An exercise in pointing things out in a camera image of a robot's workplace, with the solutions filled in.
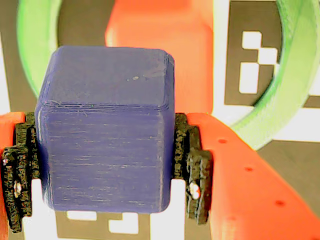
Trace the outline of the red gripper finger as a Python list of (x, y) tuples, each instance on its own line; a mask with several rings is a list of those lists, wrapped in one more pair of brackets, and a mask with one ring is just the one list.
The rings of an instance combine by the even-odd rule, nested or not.
[(0, 238), (8, 230), (22, 231), (22, 219), (32, 216), (32, 180), (40, 164), (33, 112), (9, 112), (0, 117)]
[(320, 219), (227, 125), (177, 113), (173, 177), (186, 182), (186, 215), (214, 240), (317, 240)]

